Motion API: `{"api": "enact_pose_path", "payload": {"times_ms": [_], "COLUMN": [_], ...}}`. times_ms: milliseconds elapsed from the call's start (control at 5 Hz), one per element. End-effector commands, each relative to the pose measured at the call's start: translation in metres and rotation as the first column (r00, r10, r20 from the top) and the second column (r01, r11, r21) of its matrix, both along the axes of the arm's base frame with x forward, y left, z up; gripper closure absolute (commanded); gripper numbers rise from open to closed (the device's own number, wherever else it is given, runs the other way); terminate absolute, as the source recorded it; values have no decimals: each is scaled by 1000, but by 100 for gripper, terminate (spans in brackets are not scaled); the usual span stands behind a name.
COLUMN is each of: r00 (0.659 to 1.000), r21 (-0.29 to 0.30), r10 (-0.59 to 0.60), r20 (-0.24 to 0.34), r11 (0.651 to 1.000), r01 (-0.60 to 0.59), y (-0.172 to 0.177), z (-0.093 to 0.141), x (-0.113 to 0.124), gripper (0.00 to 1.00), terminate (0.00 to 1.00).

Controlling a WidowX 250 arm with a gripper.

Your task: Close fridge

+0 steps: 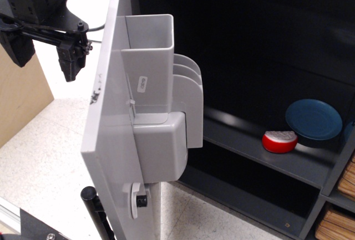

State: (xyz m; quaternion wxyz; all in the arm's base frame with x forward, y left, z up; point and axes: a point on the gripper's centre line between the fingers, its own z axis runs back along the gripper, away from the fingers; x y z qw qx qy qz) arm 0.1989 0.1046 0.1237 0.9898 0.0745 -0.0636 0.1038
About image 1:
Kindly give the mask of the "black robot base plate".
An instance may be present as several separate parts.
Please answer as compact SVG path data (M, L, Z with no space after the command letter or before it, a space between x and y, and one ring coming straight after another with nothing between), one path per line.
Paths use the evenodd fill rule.
M68 240L61 232L48 226L46 223L20 209L21 236L20 239L33 240Z

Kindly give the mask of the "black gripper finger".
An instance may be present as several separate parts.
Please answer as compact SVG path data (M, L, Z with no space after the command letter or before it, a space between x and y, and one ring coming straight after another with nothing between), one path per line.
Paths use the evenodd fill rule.
M21 68L36 52L32 39L17 32L1 31L1 45L12 61Z
M91 50L92 43L85 33L63 35L57 53L66 82L75 81L77 74L85 67L86 56Z

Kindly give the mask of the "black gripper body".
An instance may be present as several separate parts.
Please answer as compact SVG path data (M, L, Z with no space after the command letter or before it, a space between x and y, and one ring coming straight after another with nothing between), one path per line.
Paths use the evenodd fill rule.
M67 8L67 0L1 0L1 31L34 40L62 40L87 33L88 25Z

